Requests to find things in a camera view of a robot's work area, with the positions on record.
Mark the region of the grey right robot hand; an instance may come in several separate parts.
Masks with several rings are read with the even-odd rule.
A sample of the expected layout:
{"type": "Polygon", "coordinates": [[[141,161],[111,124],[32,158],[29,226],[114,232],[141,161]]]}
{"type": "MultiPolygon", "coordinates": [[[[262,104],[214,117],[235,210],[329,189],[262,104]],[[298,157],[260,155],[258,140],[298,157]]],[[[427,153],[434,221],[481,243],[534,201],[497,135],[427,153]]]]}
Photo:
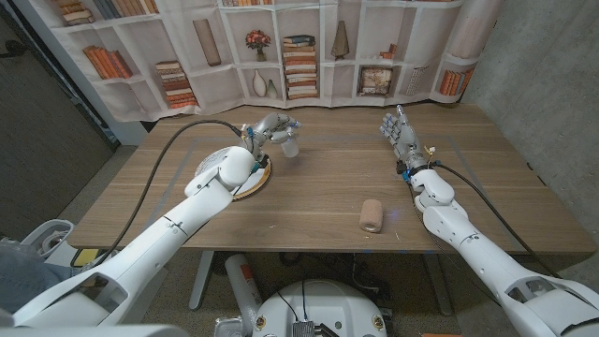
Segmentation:
{"type": "Polygon", "coordinates": [[[387,113],[383,117],[380,131],[397,157],[396,170],[399,174],[425,165],[424,150],[401,105],[396,106],[395,115],[387,113]]]}

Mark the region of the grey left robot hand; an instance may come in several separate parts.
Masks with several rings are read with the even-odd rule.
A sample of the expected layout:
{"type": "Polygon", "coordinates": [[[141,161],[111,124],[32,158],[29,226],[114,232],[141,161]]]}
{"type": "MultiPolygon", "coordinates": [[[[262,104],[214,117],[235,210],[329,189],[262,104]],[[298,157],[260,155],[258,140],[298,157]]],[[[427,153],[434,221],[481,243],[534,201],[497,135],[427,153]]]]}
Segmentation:
{"type": "Polygon", "coordinates": [[[301,123],[293,117],[272,112],[254,125],[243,126],[240,146],[248,150],[256,162],[266,156],[262,146],[267,141],[280,144],[285,157],[295,157],[300,151],[296,133],[300,127],[301,123]]]}

